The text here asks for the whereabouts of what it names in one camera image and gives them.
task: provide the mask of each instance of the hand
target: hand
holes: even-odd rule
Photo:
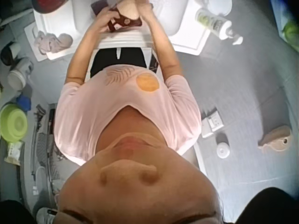
[[[148,22],[149,19],[155,18],[155,14],[153,12],[153,4],[149,2],[149,0],[135,0],[136,6],[141,17]]]
[[[101,34],[108,30],[108,23],[112,18],[120,18],[118,12],[109,11],[109,7],[103,8],[98,14],[96,20],[89,27],[88,31],[93,32],[93,34]]]

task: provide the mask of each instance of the white bucket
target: white bucket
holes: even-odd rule
[[[8,74],[7,81],[16,91],[21,91],[26,86],[27,77],[33,70],[33,63],[28,57],[20,60],[17,66]]]

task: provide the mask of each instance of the black pants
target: black pants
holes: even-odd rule
[[[141,48],[122,48],[120,59],[117,59],[116,48],[100,49],[94,58],[90,78],[104,68],[116,64],[130,64],[146,68]]]
[[[236,222],[236,224],[292,223],[299,223],[298,202],[277,188],[268,188],[258,193]]]

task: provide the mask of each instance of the electrical outlet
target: electrical outlet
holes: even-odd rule
[[[201,121],[201,135],[203,138],[207,138],[213,134],[212,128],[209,124],[209,119],[205,118]]]
[[[220,114],[218,111],[213,113],[209,118],[208,118],[209,124],[211,126],[211,129],[213,132],[219,130],[220,128],[224,127],[223,121],[220,117]]]

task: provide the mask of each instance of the towel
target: towel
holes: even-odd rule
[[[54,34],[44,34],[38,32],[34,45],[38,47],[42,55],[48,52],[58,53],[64,49],[68,49],[73,44],[73,38],[68,34],[61,34],[57,38]]]

